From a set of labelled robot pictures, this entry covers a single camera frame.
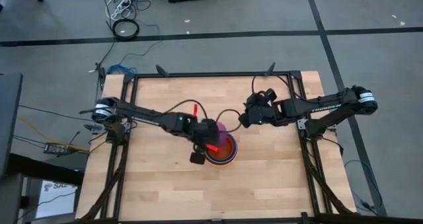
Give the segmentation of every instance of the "yellow cable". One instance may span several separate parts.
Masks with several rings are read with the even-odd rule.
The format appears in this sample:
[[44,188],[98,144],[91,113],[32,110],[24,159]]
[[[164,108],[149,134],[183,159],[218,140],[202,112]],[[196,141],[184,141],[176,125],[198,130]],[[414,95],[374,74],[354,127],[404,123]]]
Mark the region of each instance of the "yellow cable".
[[21,118],[19,116],[17,118],[19,120],[21,120],[22,122],[26,123],[28,126],[30,126],[38,135],[41,135],[44,139],[46,139],[46,140],[48,140],[52,143],[56,143],[56,144],[59,144],[59,145],[65,145],[67,147],[74,148],[74,149],[79,150],[79,151],[89,151],[88,149],[85,149],[85,148],[82,148],[82,147],[78,147],[78,146],[75,146],[75,145],[71,145],[71,144],[67,144],[67,143],[64,143],[64,142],[61,142],[61,141],[56,141],[54,139],[51,139],[51,138],[47,137],[46,135],[44,135],[43,133],[41,133],[40,131],[38,131],[38,129],[32,123],[30,123],[28,120]]

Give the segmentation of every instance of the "white label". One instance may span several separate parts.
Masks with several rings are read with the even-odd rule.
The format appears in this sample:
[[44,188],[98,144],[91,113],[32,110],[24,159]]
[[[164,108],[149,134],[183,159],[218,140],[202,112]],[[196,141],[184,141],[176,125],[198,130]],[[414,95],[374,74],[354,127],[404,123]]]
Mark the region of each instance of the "white label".
[[[107,105],[105,105],[105,104],[97,104],[96,106],[95,106],[95,108],[108,108],[109,106],[107,106]],[[98,109],[98,110],[95,110],[95,113],[98,113],[98,114],[103,114],[103,115],[105,115],[105,116],[110,116],[110,115],[112,115],[112,111],[111,111],[111,109]]]
[[375,100],[375,98],[373,98],[373,97],[365,97],[365,98],[359,99],[358,102],[363,103],[363,102],[369,102],[369,101],[374,101],[374,100]]
[[367,96],[373,96],[373,94],[372,93],[363,93],[363,94],[360,94],[360,98],[365,98]]
[[341,104],[327,106],[327,107],[324,107],[324,108],[316,108],[316,109],[313,109],[311,112],[320,112],[320,111],[329,110],[329,109],[333,109],[333,108],[339,108],[340,106],[341,106]]

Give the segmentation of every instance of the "red object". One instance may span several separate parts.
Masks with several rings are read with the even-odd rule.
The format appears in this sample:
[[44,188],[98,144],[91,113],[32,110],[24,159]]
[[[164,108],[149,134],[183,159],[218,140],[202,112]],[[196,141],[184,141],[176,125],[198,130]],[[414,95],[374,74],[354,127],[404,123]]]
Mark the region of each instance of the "red object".
[[211,150],[212,150],[212,151],[214,151],[214,152],[219,151],[219,148],[217,148],[217,147],[216,147],[216,146],[214,146],[214,145],[206,144],[206,147],[207,147],[208,149],[211,149]]
[[194,104],[194,116],[197,116],[197,111],[198,111],[198,105]]
[[233,143],[232,139],[227,135],[225,138],[225,142],[220,143],[219,147],[217,148],[219,149],[218,151],[214,151],[214,150],[209,151],[209,155],[213,159],[222,161],[222,160],[228,159],[233,154],[235,150],[235,144]]

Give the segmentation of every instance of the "black cable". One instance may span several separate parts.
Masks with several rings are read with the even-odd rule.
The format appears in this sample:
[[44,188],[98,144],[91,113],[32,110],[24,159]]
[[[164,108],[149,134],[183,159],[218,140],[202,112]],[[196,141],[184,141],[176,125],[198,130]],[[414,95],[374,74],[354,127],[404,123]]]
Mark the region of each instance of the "black cable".
[[112,43],[112,46],[110,47],[110,49],[107,51],[107,53],[106,53],[106,55],[104,55],[103,56],[103,58],[100,60],[100,66],[101,66],[101,63],[103,63],[103,61],[107,58],[107,56],[110,54],[110,52],[112,51],[112,49],[113,49],[113,46],[114,46],[114,44],[116,43],[116,40],[113,40],[113,43]]
[[100,76],[97,76],[97,86],[95,87],[95,102],[97,102],[98,97],[98,87],[100,86]]
[[105,144],[106,143],[106,141],[103,141],[100,145],[97,145],[92,151],[90,151],[89,153],[88,153],[88,155],[90,155],[93,151],[95,151],[97,148],[99,148],[100,146],[102,146],[103,144]]
[[72,137],[71,142],[69,142],[69,144],[72,145],[72,141],[80,134],[80,131],[77,131],[77,133]]
[[92,122],[92,120],[88,120],[88,119],[84,119],[84,118],[76,118],[76,117],[73,117],[73,116],[63,115],[63,114],[60,114],[60,113],[57,113],[57,112],[51,112],[51,111],[47,111],[47,110],[43,110],[43,109],[39,109],[39,108],[32,108],[32,107],[24,106],[24,105],[19,105],[19,106],[22,107],[22,108],[27,108],[27,109],[31,109],[31,110],[35,110],[35,111],[39,111],[39,112],[46,112],[46,113],[62,116],[62,117],[65,117],[65,118],[71,118],[71,119],[75,119],[75,120]]
[[135,124],[135,126],[131,127],[131,128],[130,128],[130,129],[128,129],[126,132],[129,132],[130,130],[132,130],[132,129],[134,129],[134,128],[138,127],[138,123],[137,123],[136,121],[132,121],[132,122]]
[[104,5],[106,5],[106,8],[107,8],[107,13],[108,13],[108,15],[109,15],[109,18],[108,18],[108,23],[107,23],[107,21],[106,21],[106,24],[108,25],[108,28],[109,28],[110,30],[112,30],[112,19],[111,19],[111,17],[110,17],[110,10],[108,10],[107,0],[103,0],[103,1],[104,1]]
[[89,145],[91,145],[91,142],[93,142],[93,141],[95,141],[96,139],[98,139],[98,138],[102,137],[102,136],[103,136],[104,134],[106,134],[106,133],[107,133],[107,131],[105,131],[105,132],[101,133],[100,135],[98,135],[98,136],[96,136],[96,137],[92,138],[91,140],[89,140],[89,141],[88,141],[88,144],[89,144]]
[[15,136],[13,136],[13,139],[17,139],[18,141],[23,141],[23,142],[26,142],[26,143],[28,143],[28,144],[30,144],[30,145],[33,145],[33,146],[39,147],[39,148],[41,148],[41,149],[44,149],[44,148],[45,148],[45,147],[42,147],[41,145],[34,144],[34,143],[30,142],[30,141],[25,141],[24,139],[21,139],[21,138],[15,137]]
[[[125,22],[132,23],[136,27],[135,32],[133,34],[129,35],[129,36],[121,36],[116,32],[116,27],[120,23],[125,23]],[[118,40],[120,42],[129,42],[130,40],[133,40],[138,35],[139,24],[134,19],[119,19],[119,20],[114,21],[113,26],[112,26],[112,32],[113,32],[115,40]]]
[[344,148],[343,148],[343,147],[341,146],[341,144],[339,144],[338,142],[333,141],[333,140],[331,140],[331,139],[324,138],[324,137],[322,137],[322,139],[323,139],[323,140],[330,141],[330,142],[332,142],[333,144],[337,144],[337,145],[339,146],[339,149],[344,150]]
[[310,153],[310,150],[308,150],[308,149],[307,149],[307,152],[309,153],[309,155],[310,155],[312,158],[314,158],[314,157],[315,157],[314,155],[312,155],[312,154]]
[[376,212],[375,210],[373,210],[373,208],[371,208],[371,207],[370,207],[370,205],[369,205],[368,203],[364,202],[362,205],[363,205],[363,207],[365,207],[367,210],[369,210],[370,212],[372,212],[372,213],[373,213],[373,214],[375,214],[376,216],[379,216],[379,215],[377,214],[377,212]]
[[[221,112],[219,113],[219,115],[217,115],[216,122],[217,122],[217,121],[219,121],[220,116],[221,116],[224,112],[235,112],[235,113],[237,113],[237,114],[238,114],[238,117],[240,117],[240,116],[241,116],[241,114],[240,114],[238,111],[236,111],[235,109],[231,109],[231,108],[229,108],[229,109],[225,109],[225,110],[221,111]],[[229,130],[229,131],[219,131],[219,132],[221,132],[221,133],[231,133],[231,132],[234,132],[234,131],[238,130],[240,127],[241,127],[241,123],[239,122],[239,125],[238,125],[235,129],[232,129],[232,130]]]
[[42,141],[36,141],[36,140],[34,140],[34,139],[29,139],[29,138],[26,138],[26,137],[21,137],[21,136],[19,136],[19,135],[13,135],[13,137],[17,137],[17,138],[20,138],[20,139],[29,140],[29,141],[36,142],[36,143],[43,144],[43,145],[45,145],[45,144],[46,144],[45,142],[42,142]]
[[[151,1],[150,0],[141,0],[141,1],[136,1],[137,3],[135,4],[136,5],[136,9],[137,10],[139,10],[139,11],[145,11],[145,10],[147,10],[148,8],[150,8],[150,6],[151,6]],[[139,9],[139,7],[138,7],[138,3],[144,3],[144,2],[147,2],[147,3],[149,3],[148,4],[148,6],[146,6],[146,8],[144,8],[144,9]]]
[[20,216],[20,217],[19,217],[19,218],[15,221],[15,223],[18,223],[18,221],[19,221],[19,220],[21,220],[21,219],[22,219],[22,217],[24,217],[25,215],[27,215],[27,214],[28,214],[28,213],[30,213],[31,211],[34,211],[35,209],[37,209],[38,207],[40,207],[40,205],[50,203],[50,202],[52,202],[52,201],[54,201],[54,200],[56,200],[56,199],[58,199],[58,198],[60,198],[60,197],[66,197],[66,196],[72,195],[72,194],[74,194],[74,193],[76,193],[76,191],[75,191],[75,192],[72,192],[72,193],[70,193],[70,194],[59,195],[59,196],[57,196],[57,197],[53,198],[53,199],[52,199],[52,200],[50,200],[50,201],[45,201],[45,202],[41,202],[41,203],[39,203],[36,207],[34,207],[34,208],[30,209],[29,211],[27,211],[26,213],[22,214],[22,215],[21,215],[21,216]]
[[163,112],[163,113],[164,113],[164,114],[169,113],[169,112],[171,112],[172,110],[174,110],[175,108],[179,107],[180,105],[182,105],[182,104],[184,104],[184,103],[186,103],[186,102],[195,102],[196,104],[198,104],[198,105],[200,106],[201,110],[203,110],[204,116],[208,119],[206,109],[204,109],[203,105],[202,105],[200,102],[198,102],[197,100],[195,100],[195,99],[187,99],[187,100],[183,100],[182,102],[179,102],[178,104],[176,104],[176,105],[175,105],[175,106],[173,106],[172,108],[169,108],[166,112]]

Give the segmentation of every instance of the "white sign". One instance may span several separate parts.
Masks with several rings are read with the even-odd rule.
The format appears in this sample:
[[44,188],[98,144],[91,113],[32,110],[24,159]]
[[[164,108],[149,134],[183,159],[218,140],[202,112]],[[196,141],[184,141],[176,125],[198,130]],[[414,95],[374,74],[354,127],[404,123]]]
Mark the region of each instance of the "white sign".
[[[40,199],[38,200],[38,204],[41,204],[42,202],[48,202],[60,195],[71,194],[75,192],[76,189],[76,186],[70,184],[60,184],[44,180],[41,185]],[[35,218],[73,213],[74,203],[75,194],[66,197],[59,197],[52,202],[38,206]]]

